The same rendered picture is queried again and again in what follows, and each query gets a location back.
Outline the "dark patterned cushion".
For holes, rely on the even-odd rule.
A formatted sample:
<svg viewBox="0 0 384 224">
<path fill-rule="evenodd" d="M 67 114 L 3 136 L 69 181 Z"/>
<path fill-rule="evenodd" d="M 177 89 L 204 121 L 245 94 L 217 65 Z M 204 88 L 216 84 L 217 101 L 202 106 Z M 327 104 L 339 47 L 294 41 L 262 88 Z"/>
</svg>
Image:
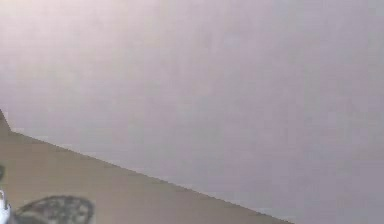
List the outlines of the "dark patterned cushion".
<svg viewBox="0 0 384 224">
<path fill-rule="evenodd" d="M 6 224 L 90 224 L 94 211 L 94 204 L 86 197 L 53 195 L 12 211 Z"/>
</svg>

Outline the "white rounded object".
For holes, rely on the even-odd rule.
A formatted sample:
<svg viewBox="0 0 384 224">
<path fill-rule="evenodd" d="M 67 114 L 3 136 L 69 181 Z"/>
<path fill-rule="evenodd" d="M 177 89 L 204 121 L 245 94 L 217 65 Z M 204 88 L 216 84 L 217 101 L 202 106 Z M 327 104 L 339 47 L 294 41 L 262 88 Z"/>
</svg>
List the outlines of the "white rounded object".
<svg viewBox="0 0 384 224">
<path fill-rule="evenodd" d="M 0 224 L 7 224 L 11 215 L 10 204 L 7 202 L 5 192 L 0 189 Z"/>
</svg>

